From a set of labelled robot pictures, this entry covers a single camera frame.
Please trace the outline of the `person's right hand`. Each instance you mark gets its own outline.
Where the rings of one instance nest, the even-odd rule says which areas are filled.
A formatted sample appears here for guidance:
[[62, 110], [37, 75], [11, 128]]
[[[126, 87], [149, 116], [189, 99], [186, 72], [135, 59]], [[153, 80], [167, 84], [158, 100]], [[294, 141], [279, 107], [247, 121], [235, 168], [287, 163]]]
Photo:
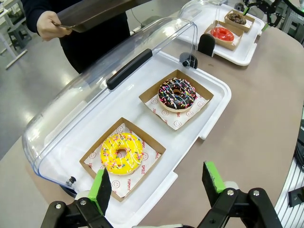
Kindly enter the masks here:
[[44, 41], [62, 38], [72, 33], [72, 30], [56, 26], [55, 24], [61, 24], [55, 12], [45, 11], [38, 18], [37, 32]]

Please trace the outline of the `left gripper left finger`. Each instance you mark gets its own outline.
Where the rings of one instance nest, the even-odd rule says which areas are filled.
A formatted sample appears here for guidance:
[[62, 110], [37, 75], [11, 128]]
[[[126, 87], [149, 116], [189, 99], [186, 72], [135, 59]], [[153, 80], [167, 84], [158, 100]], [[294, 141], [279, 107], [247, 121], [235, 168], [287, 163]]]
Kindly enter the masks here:
[[106, 169], [99, 170], [86, 197], [80, 197], [67, 205], [52, 202], [42, 221], [43, 228], [110, 228], [105, 217], [112, 187]]

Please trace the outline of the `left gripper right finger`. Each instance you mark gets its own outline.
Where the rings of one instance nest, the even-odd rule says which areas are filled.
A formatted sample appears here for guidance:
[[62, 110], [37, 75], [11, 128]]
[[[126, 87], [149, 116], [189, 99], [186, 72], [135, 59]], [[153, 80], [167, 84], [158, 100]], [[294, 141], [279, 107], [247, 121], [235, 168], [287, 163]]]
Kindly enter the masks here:
[[247, 228], [282, 227], [263, 188], [253, 188], [245, 193], [226, 187], [211, 161], [203, 163], [202, 182], [211, 206], [202, 220], [204, 228], [224, 228], [230, 218], [239, 218]]

